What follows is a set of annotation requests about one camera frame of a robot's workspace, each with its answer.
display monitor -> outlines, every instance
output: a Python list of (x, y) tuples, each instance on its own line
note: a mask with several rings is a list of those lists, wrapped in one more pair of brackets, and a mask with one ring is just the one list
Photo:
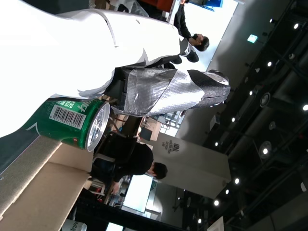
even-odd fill
[(122, 230), (123, 230), (123, 226), (120, 226), (114, 223), (109, 223), (106, 229), (106, 231), (122, 231)]
[(134, 175), (131, 179), (123, 205), (144, 213), (148, 202), (152, 177)]
[(247, 41), (251, 42), (251, 43), (255, 43), (258, 39), (258, 36), (256, 35), (250, 35), (247, 39)]

white column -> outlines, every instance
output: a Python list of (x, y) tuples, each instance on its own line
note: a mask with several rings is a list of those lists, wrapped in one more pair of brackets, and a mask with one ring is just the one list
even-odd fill
[(168, 168), (164, 183), (214, 199), (231, 180), (225, 154), (163, 133), (151, 145), (154, 161)]

cardboard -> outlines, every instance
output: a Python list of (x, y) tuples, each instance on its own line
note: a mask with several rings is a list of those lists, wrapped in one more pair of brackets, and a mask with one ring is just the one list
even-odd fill
[(2, 173), (0, 216), (19, 197), (60, 145), (58, 141), (40, 136)]
[[(89, 178), (93, 153), (45, 137), (39, 137), (27, 151), (32, 157), (42, 157), (23, 168), (30, 174), (26, 181), (17, 181), (22, 187), (20, 192), (15, 190), (14, 198), (19, 197), (3, 213), (0, 230), (58, 231)], [(12, 203), (12, 197), (7, 198), (3, 201)]]

barcode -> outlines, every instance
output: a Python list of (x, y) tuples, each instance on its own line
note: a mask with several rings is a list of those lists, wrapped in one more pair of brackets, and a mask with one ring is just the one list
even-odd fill
[(53, 106), (50, 113), (49, 119), (55, 120), (57, 122), (81, 129), (83, 122), (85, 121), (86, 115), (78, 112), (60, 107), (58, 105)]

green beverage can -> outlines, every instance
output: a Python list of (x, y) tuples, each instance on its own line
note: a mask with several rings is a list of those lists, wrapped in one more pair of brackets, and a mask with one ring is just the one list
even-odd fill
[(91, 152), (103, 136), (109, 114), (110, 105), (100, 100), (46, 101), (22, 128)]

